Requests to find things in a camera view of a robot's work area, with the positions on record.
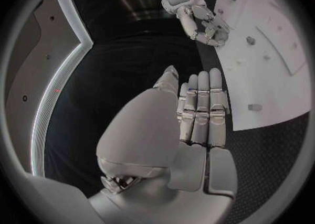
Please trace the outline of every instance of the white panel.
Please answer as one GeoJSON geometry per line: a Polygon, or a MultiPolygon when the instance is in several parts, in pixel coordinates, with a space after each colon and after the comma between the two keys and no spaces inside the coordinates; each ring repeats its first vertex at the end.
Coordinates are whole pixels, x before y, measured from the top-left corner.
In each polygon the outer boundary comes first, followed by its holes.
{"type": "Polygon", "coordinates": [[[294,25],[275,1],[217,0],[216,13],[218,9],[232,28],[226,45],[216,51],[228,85],[233,129],[272,125],[308,112],[311,91],[305,55],[294,25]],[[247,36],[256,43],[248,44],[247,36]],[[250,111],[249,104],[263,109],[250,111]]]}

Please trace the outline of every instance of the white light strip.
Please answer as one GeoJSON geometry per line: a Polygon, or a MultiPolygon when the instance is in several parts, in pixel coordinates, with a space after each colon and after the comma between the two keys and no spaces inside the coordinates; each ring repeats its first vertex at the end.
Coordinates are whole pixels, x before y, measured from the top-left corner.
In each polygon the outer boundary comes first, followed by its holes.
{"type": "Polygon", "coordinates": [[[65,86],[76,66],[84,58],[86,53],[92,48],[91,40],[84,27],[72,0],[58,0],[59,5],[74,33],[80,40],[80,44],[68,55],[58,68],[53,78],[49,82],[39,107],[33,124],[31,134],[31,171],[34,176],[45,176],[44,171],[44,150],[46,133],[51,114],[54,110],[61,90],[65,86]]]}

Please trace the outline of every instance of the led light strip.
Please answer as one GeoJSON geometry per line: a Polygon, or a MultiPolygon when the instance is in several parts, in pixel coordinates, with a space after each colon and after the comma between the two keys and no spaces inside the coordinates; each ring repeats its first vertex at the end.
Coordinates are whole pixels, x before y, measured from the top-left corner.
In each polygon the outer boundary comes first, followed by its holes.
{"type": "Polygon", "coordinates": [[[44,150],[46,133],[60,91],[65,86],[77,65],[93,46],[93,41],[80,19],[72,0],[58,0],[58,2],[69,25],[80,40],[80,44],[65,58],[54,74],[37,109],[31,134],[30,151],[31,171],[34,176],[45,176],[44,150]]]}

